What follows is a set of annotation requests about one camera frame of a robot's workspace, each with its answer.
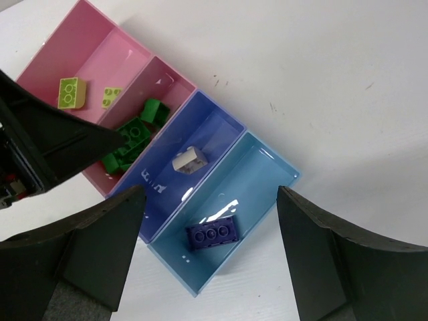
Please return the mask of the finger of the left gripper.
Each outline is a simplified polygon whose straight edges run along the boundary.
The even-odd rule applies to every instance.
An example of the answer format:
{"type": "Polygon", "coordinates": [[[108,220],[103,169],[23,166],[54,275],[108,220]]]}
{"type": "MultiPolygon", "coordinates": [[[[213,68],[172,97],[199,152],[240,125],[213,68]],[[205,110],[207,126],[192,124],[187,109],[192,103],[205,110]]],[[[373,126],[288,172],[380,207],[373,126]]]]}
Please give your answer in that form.
{"type": "Polygon", "coordinates": [[[1,200],[45,193],[123,145],[115,130],[66,114],[1,74],[1,200]]]}

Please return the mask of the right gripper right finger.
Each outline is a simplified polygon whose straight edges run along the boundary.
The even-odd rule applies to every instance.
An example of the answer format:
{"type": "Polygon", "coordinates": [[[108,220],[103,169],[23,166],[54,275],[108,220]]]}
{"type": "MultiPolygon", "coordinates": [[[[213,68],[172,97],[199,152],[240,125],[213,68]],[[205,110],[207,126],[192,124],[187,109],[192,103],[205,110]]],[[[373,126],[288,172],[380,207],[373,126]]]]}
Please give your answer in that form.
{"type": "Polygon", "coordinates": [[[301,320],[426,320],[427,248],[363,229],[281,186],[278,219],[301,320]]]}

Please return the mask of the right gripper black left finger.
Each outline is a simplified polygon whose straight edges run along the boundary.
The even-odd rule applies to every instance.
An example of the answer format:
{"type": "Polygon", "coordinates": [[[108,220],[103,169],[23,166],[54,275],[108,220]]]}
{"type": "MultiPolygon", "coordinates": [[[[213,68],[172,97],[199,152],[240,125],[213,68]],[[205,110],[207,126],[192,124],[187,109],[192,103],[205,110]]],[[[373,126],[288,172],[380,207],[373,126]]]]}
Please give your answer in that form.
{"type": "Polygon", "coordinates": [[[131,187],[1,242],[2,320],[109,320],[117,311],[146,195],[131,187]]]}

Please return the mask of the green yellow blue lego stack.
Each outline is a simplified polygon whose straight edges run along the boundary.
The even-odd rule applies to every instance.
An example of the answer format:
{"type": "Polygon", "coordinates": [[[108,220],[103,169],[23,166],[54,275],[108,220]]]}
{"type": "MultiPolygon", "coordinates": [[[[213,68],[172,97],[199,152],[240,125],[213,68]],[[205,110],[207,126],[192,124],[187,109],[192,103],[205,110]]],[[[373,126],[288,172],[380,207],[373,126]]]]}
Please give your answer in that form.
{"type": "Polygon", "coordinates": [[[86,101],[87,83],[79,77],[61,78],[58,93],[58,108],[81,109],[86,101]]]}

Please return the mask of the small green lego piece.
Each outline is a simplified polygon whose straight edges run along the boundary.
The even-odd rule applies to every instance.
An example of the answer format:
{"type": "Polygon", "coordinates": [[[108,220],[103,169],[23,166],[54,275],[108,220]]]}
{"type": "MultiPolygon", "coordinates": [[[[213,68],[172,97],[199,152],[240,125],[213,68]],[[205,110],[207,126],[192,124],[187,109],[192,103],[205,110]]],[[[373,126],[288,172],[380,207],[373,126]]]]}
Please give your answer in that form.
{"type": "Polygon", "coordinates": [[[109,175],[115,175],[120,170],[119,160],[114,153],[107,154],[102,158],[101,162],[109,175]]]}

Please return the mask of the green narrow lego brick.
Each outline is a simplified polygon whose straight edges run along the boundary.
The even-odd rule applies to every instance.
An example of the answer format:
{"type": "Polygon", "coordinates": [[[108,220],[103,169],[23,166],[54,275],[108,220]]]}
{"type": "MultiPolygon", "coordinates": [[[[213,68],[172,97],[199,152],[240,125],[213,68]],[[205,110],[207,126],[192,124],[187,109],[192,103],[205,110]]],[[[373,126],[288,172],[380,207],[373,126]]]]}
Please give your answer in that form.
{"type": "Polygon", "coordinates": [[[150,130],[138,117],[132,118],[126,124],[119,127],[117,131],[125,139],[125,150],[130,150],[131,148],[134,148],[137,144],[148,141],[151,136],[150,130]]]}

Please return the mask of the green lego from stack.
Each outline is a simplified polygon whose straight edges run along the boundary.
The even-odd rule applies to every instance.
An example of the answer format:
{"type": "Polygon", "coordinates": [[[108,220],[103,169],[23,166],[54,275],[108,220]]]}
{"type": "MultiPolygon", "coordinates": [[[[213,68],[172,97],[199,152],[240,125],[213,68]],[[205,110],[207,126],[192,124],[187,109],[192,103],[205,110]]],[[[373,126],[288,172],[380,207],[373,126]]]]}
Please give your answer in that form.
{"type": "Polygon", "coordinates": [[[144,103],[144,108],[140,113],[140,119],[160,128],[166,124],[170,111],[170,108],[160,100],[149,98],[144,103]]]}

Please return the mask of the dark blue lego plate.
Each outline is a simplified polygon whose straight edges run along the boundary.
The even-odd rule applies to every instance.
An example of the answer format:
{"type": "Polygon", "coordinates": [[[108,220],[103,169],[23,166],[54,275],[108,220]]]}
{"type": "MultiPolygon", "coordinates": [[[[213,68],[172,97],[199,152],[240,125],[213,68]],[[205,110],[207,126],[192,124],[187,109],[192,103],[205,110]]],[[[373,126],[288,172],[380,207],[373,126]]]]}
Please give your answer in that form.
{"type": "Polygon", "coordinates": [[[191,250],[208,249],[239,241],[233,216],[185,228],[191,250]]]}

